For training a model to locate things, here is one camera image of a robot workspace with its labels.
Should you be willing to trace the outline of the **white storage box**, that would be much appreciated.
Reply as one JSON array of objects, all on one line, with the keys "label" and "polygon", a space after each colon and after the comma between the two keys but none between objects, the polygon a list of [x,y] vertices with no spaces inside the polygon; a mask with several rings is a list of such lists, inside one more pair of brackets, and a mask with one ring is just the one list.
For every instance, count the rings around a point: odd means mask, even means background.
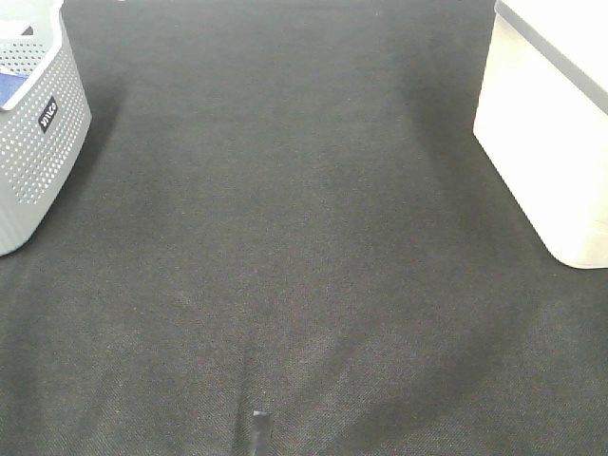
[{"label": "white storage box", "polygon": [[473,132],[549,253],[607,264],[607,5],[499,1]]}]

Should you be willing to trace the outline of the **grey tape strip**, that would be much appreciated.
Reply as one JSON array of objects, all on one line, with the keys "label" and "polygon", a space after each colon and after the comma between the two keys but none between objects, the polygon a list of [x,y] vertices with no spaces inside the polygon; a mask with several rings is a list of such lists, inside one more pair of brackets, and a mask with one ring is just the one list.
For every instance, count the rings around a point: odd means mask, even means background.
[{"label": "grey tape strip", "polygon": [[252,456],[271,455],[272,415],[268,412],[253,412]]}]

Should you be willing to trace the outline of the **blue cloth in basket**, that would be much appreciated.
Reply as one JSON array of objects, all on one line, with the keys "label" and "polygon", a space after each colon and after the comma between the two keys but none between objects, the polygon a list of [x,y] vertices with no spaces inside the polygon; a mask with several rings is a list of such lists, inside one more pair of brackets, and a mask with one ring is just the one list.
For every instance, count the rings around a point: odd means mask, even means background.
[{"label": "blue cloth in basket", "polygon": [[28,80],[27,74],[16,73],[7,67],[1,67],[1,109],[9,111],[23,98],[21,87]]}]

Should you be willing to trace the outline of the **black table cloth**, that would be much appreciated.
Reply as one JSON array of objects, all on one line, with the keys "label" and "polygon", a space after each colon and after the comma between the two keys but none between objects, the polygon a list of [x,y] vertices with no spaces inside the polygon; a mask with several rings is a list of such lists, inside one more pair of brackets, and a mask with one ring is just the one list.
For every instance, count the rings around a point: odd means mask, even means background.
[{"label": "black table cloth", "polygon": [[93,122],[1,261],[5,455],[603,455],[607,274],[472,135],[489,1],[68,1]]}]

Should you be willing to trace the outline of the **grey perforated laundry basket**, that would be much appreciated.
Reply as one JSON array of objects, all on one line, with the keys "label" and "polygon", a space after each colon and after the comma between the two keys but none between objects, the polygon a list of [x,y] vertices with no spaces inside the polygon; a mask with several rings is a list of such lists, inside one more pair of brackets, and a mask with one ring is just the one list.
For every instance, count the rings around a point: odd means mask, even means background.
[{"label": "grey perforated laundry basket", "polygon": [[1,253],[33,235],[61,191],[91,123],[60,1],[1,4],[1,67],[27,74],[1,109]]}]

